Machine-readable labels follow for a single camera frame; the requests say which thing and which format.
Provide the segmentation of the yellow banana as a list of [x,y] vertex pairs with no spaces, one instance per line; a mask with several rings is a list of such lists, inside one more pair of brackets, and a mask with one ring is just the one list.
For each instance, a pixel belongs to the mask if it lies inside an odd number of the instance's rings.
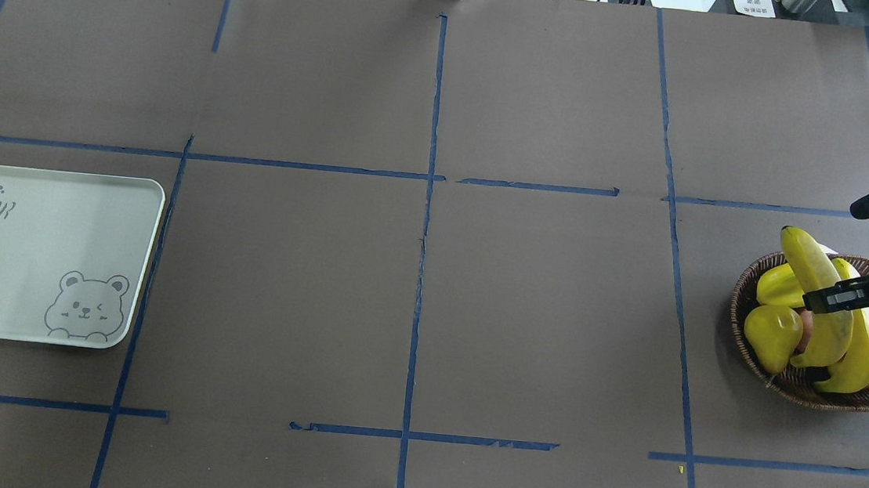
[[834,287],[839,277],[835,266],[819,242],[802,228],[784,226],[780,246],[788,264],[805,293],[805,306],[813,313],[813,328],[806,348],[792,356],[797,368],[827,367],[836,364],[847,351],[853,334],[853,314],[831,310],[822,291]]
[[869,386],[869,307],[852,311],[853,332],[845,355],[827,371],[829,378],[816,381],[823,393],[854,393]]

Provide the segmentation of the woven brown fruit basket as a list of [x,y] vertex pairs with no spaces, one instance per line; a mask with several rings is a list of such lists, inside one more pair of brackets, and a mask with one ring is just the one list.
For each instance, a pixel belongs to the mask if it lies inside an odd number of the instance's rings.
[[735,346],[747,369],[763,383],[796,405],[814,410],[859,412],[869,414],[869,388],[860,392],[823,393],[815,390],[814,383],[829,378],[825,367],[797,368],[789,365],[783,374],[770,375],[759,364],[755,351],[744,335],[744,321],[753,309],[759,307],[757,285],[759,278],[769,269],[785,263],[784,254],[771,252],[757,258],[738,276],[729,301],[728,320],[732,332],[730,344]]

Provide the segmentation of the pink red apple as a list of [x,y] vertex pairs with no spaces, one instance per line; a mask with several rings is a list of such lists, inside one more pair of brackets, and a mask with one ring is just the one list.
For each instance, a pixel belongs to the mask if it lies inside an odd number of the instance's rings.
[[799,319],[802,321],[802,333],[800,341],[797,343],[795,353],[802,354],[806,351],[808,342],[810,342],[812,333],[814,332],[813,312],[809,309],[796,309]]

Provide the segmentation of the yellow starfruit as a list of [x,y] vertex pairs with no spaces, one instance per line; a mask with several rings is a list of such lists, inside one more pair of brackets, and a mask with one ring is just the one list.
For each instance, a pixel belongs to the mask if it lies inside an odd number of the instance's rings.
[[765,271],[755,285],[755,297],[760,305],[782,305],[792,310],[805,305],[805,292],[789,263]]

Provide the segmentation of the yellow pear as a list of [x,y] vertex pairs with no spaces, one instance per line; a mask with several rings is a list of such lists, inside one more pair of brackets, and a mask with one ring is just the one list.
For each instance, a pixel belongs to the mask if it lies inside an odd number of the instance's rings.
[[749,312],[744,335],[766,373],[785,371],[802,340],[802,324],[799,313],[783,304],[760,305]]

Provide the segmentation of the white bear print tray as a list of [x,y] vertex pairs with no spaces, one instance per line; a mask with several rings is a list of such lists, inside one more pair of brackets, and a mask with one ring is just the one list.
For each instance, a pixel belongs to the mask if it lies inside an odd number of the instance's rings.
[[152,179],[0,164],[0,339],[120,342],[165,197]]

